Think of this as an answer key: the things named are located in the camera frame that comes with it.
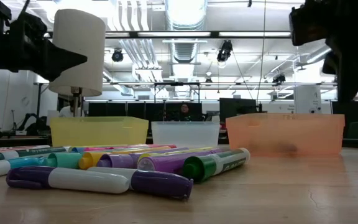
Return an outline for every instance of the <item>green marker cap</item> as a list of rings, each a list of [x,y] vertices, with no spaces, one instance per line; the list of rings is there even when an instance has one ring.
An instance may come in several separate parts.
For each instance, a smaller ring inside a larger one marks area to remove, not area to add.
[[[183,176],[202,182],[214,175],[216,171],[215,160],[209,156],[191,156],[185,160],[183,165]]]
[[[79,169],[78,161],[82,158],[80,153],[75,152],[58,152],[51,153],[48,159],[44,160],[44,166],[63,167],[71,169]]]

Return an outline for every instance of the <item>desk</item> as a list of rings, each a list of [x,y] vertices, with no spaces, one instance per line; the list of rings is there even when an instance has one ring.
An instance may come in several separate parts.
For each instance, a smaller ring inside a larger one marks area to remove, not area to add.
[[[11,189],[0,177],[0,223],[358,224],[358,149],[343,158],[253,157],[195,185],[189,201],[127,192]]]

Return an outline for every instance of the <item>fluorescent light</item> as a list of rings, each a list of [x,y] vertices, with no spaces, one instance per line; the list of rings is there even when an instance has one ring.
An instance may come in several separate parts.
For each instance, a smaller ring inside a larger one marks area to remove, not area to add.
[[[318,55],[312,57],[311,59],[309,59],[307,61],[307,63],[313,63],[315,60],[319,59],[321,56],[323,56],[325,54],[328,54],[330,51],[332,51],[332,49],[327,49],[327,50],[321,52],[320,54],[318,54]]]
[[[206,44],[208,41],[206,40],[162,40],[163,44]]]
[[[118,84],[118,85],[154,85],[154,83],[151,83],[151,82],[143,82],[143,83],[141,83],[141,82],[139,82],[139,83],[137,83],[137,82],[132,82],[132,83],[119,82],[119,83],[115,83],[115,84]]]
[[[139,32],[139,37],[209,37],[210,32]]]
[[[219,32],[220,37],[290,37],[291,32]]]
[[[129,37],[128,32],[106,32],[106,37]]]

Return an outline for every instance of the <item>cable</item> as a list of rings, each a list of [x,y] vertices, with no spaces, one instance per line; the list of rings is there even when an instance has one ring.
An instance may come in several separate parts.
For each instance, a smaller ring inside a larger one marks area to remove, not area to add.
[[[18,17],[20,17],[23,13],[25,13],[29,4],[30,4],[30,0],[26,0]]]
[[[266,32],[266,1],[265,0],[265,9],[264,9],[264,39],[262,42],[262,61],[260,63],[260,79],[259,79],[259,85],[258,85],[258,94],[256,96],[256,103],[258,103],[258,99],[259,99],[259,91],[260,91],[260,83],[262,83],[262,70],[264,68],[264,55],[265,55],[265,32]]]
[[[233,50],[231,50],[231,51],[233,52],[234,60],[236,60],[237,68],[239,68],[240,75],[241,75],[241,77],[242,77],[242,81],[244,81],[244,83],[246,84],[246,87],[247,87],[247,90],[248,90],[249,96],[251,97],[251,100],[253,100],[253,97],[252,97],[251,91],[249,90],[248,85],[247,85],[247,82],[246,82],[246,80],[245,80],[244,76],[242,75],[242,71],[241,71],[240,65],[239,65],[239,63],[238,63],[238,61],[237,61],[236,54],[234,53],[234,51],[233,51]]]

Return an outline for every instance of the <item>translucent container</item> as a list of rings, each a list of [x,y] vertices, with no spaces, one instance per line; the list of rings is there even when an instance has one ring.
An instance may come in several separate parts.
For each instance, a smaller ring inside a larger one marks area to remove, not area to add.
[[[220,125],[217,122],[152,122],[153,144],[178,147],[217,146]]]
[[[226,119],[231,149],[252,156],[337,156],[343,114],[245,114]]]
[[[145,144],[149,122],[133,117],[52,118],[53,146]]]

